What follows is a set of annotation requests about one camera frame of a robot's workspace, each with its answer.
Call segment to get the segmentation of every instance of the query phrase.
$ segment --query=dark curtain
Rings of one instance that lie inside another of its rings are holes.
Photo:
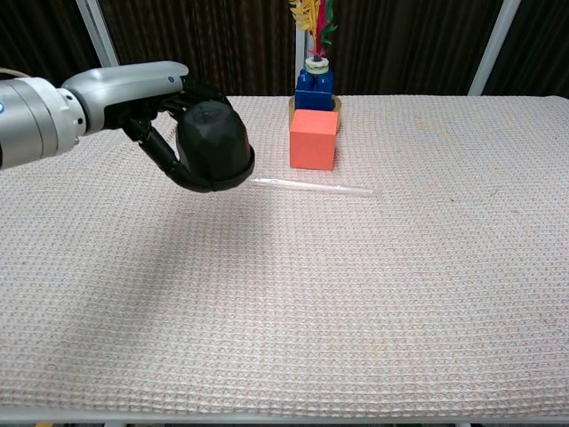
[[[100,67],[75,1],[1,0],[0,67],[60,85]]]
[[[501,0],[336,0],[338,94],[464,95]]]
[[[293,92],[294,24],[285,0],[101,0],[123,64],[176,60],[230,95]]]
[[[522,1],[484,94],[569,98],[569,2]]]

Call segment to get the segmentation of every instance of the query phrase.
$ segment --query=red block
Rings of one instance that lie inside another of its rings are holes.
[[[334,168],[338,113],[297,109],[291,123],[291,167]]]

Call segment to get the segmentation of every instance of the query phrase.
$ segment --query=robotic hand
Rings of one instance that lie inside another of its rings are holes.
[[[178,122],[180,159],[151,125],[161,111]],[[185,189],[230,189],[254,167],[247,131],[227,98],[178,62],[91,69],[60,89],[38,77],[0,82],[0,169],[64,153],[79,136],[103,129],[123,129]]]

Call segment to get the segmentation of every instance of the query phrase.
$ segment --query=table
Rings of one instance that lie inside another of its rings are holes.
[[[231,101],[253,176],[375,197],[191,193],[121,132],[1,172],[3,419],[569,419],[568,100],[342,97],[332,172]]]

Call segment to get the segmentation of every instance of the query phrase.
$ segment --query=blue lego block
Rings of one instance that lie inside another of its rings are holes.
[[[296,109],[332,111],[333,73],[313,76],[302,69],[294,92]]]

